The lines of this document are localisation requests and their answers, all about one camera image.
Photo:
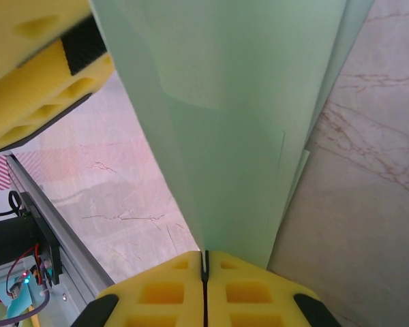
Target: square cutout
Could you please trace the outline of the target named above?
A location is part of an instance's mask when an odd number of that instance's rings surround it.
[[[236,265],[229,261],[222,261],[220,266],[222,269],[238,269]]]
[[[267,313],[232,313],[232,327],[284,327],[282,317]]]
[[[177,282],[159,282],[146,284],[138,303],[150,305],[172,305],[183,303],[185,286]]]
[[[13,143],[24,137],[33,129],[32,125],[23,125],[12,128],[0,138],[0,142]]]
[[[226,285],[226,297],[229,303],[271,303],[268,287],[258,281],[238,281]]]
[[[68,88],[60,92],[58,94],[58,99],[76,99],[78,96],[81,97],[82,95],[89,92],[90,86],[93,84],[94,80],[92,78],[81,78],[77,80],[73,84],[71,84]]]
[[[188,269],[188,266],[189,266],[188,261],[183,260],[183,261],[177,262],[177,263],[173,266],[173,268],[174,268],[174,269]]]
[[[176,320],[172,315],[137,315],[129,318],[125,327],[176,327]]]
[[[45,104],[27,117],[25,121],[29,123],[46,123],[47,120],[50,120],[59,112],[60,107],[59,104]]]

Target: metal frame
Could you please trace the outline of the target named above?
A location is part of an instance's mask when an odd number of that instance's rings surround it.
[[[19,192],[25,191],[30,195],[37,209],[44,216],[47,224],[57,237],[61,245],[60,253],[64,273],[78,291],[78,294],[75,294],[77,295],[75,303],[82,310],[83,305],[86,306],[102,290],[114,285],[114,281],[73,232],[17,158],[13,155],[7,156],[7,164],[15,187]]]

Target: red wire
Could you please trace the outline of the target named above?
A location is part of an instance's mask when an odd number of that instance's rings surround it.
[[[37,267],[40,269],[41,266],[41,259],[40,256],[38,255],[38,248],[40,247],[40,245],[38,243],[36,243],[35,246],[35,258],[36,258],[36,264]],[[38,285],[42,285],[42,273],[41,271],[38,271]]]
[[[15,268],[15,265],[21,260],[23,259],[29,252],[33,251],[36,247],[31,247],[30,249],[28,249],[27,251],[25,251],[17,260],[15,260],[15,262],[12,264],[11,269],[9,269],[9,271],[7,272],[7,276],[6,276],[6,294],[8,296],[11,296],[11,292],[9,292],[8,288],[7,288],[7,283],[9,281],[9,276],[12,273],[12,270]]]

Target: wire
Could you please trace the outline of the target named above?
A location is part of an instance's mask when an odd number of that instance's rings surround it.
[[[46,271],[45,268],[42,266],[41,267],[41,273],[44,274],[45,271]],[[50,292],[47,289],[47,285],[46,285],[45,280],[42,283],[42,290],[44,291],[44,294],[45,294],[44,296],[45,297],[44,297],[44,301],[41,303],[40,306],[34,308],[34,310],[32,310],[30,312],[23,313],[22,315],[19,315],[17,317],[0,320],[0,327],[15,324],[16,322],[20,322],[22,320],[28,319],[28,318],[30,318],[30,317],[32,317],[34,315],[37,315],[39,312],[41,312],[41,310],[47,306],[48,301],[50,300]]]
[[[18,194],[17,191],[10,191],[8,196],[7,196],[7,201],[9,203],[9,206],[11,207],[10,211],[6,211],[4,213],[0,213],[0,217],[2,216],[7,216],[7,215],[11,215],[11,214],[15,214],[17,216],[19,216],[20,214],[20,207],[21,207],[21,198]]]
[[[30,249],[28,249],[27,251],[25,251],[17,260],[15,260],[15,262],[12,264],[11,268],[9,269],[9,271],[7,272],[7,276],[6,276],[6,294],[8,296],[12,297],[11,292],[9,292],[8,288],[7,288],[7,283],[9,281],[9,276],[12,273],[12,270],[14,269],[15,265],[21,260],[23,259],[28,253],[30,253],[31,251],[33,251],[36,247],[31,247]]]
[[[39,256],[39,254],[38,254],[38,248],[40,247],[40,244],[39,243],[36,243],[36,246],[35,246],[35,262],[36,262],[36,267],[37,267],[37,270],[38,270],[38,285],[41,285],[42,284],[42,273],[41,273],[41,268],[40,268],[40,266],[41,266],[41,258],[40,258],[40,256]]]

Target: yellow foam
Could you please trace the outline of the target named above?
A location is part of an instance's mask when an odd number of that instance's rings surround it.
[[[200,253],[191,251],[104,290],[119,301],[105,327],[203,326]]]
[[[209,266],[209,327],[310,327],[293,296],[311,290],[223,252]]]
[[[29,311],[33,311],[33,305],[29,307]],[[38,315],[32,315],[30,317],[31,323],[33,327],[40,327],[40,320],[38,319]]]
[[[113,72],[108,54],[72,76],[57,40],[0,79],[0,149],[31,135]]]
[[[87,0],[0,0],[0,78],[90,14]]]

